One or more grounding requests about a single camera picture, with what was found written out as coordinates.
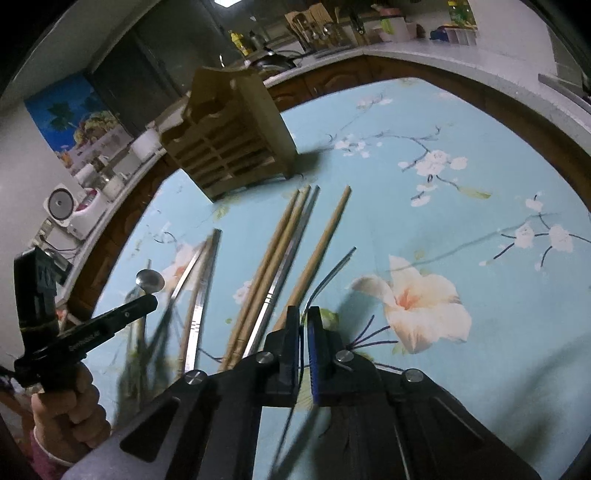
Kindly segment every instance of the pink sleeve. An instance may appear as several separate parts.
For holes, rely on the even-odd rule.
[[[31,431],[31,447],[33,450],[33,470],[43,480],[60,480],[69,467],[72,466],[71,463],[60,460],[46,452],[37,442],[34,429]]]

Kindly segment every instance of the human hand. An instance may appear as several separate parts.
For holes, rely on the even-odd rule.
[[[38,393],[31,397],[35,438],[53,456],[75,463],[111,433],[92,374],[78,364],[76,391]]]

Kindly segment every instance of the blue poster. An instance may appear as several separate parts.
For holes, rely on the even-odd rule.
[[[112,158],[132,140],[81,73],[25,101],[37,128],[72,175],[92,158]]]

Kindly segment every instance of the blue tablecloth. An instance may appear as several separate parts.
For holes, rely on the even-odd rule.
[[[382,368],[422,369],[544,480],[558,478],[591,433],[591,218],[583,202],[510,130],[422,80],[335,93],[283,118],[305,173],[211,205],[177,172],[130,236],[95,313],[124,302],[148,259],[173,281],[219,228],[198,358],[200,369],[216,372],[291,193],[305,184],[322,189],[273,321],[350,185],[316,282],[358,250],[316,301],[323,320]],[[188,296],[161,340],[155,390],[176,369]],[[148,317],[150,335],[161,304]],[[124,403],[128,331],[86,361],[110,419]],[[264,410],[254,478],[268,472],[284,410]],[[326,465],[339,464],[323,444],[324,431],[339,428],[329,417],[311,409],[304,382],[285,448],[289,478],[325,478]],[[298,441],[304,447],[290,450]]]

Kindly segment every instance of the white wall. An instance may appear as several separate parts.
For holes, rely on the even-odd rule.
[[[520,0],[469,0],[478,25],[478,47],[520,59],[539,73],[556,74],[544,21]]]
[[[84,69],[118,25],[128,22],[142,4],[152,6],[154,0],[77,0],[8,85],[0,98],[0,109]]]
[[[43,200],[63,183],[80,187],[39,133],[20,102],[0,112],[0,365],[22,355],[12,261],[46,218]]]

